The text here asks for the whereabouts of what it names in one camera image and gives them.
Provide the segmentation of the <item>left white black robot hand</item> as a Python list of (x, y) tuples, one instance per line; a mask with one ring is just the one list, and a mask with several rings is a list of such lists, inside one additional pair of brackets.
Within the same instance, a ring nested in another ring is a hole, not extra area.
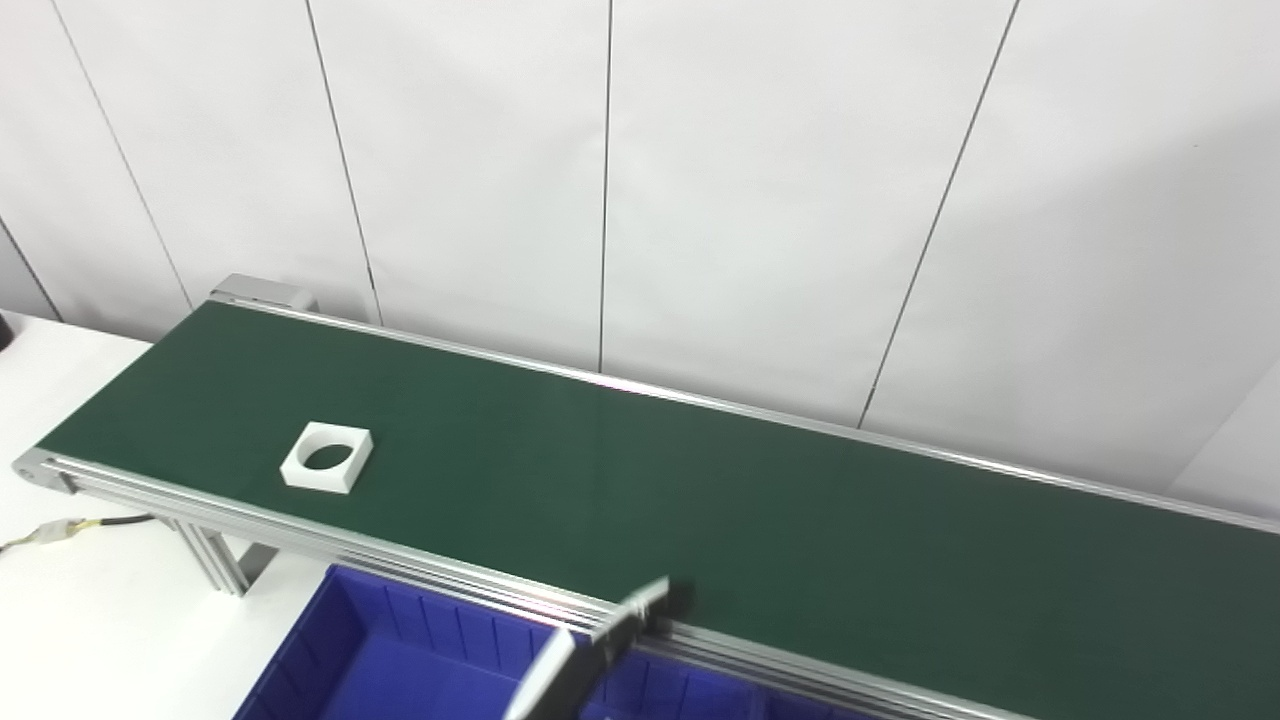
[(576, 719), (600, 679), (635, 643), (669, 616), (675, 582), (655, 579), (627, 596), (585, 641), (561, 628), (543, 644), (504, 719)]

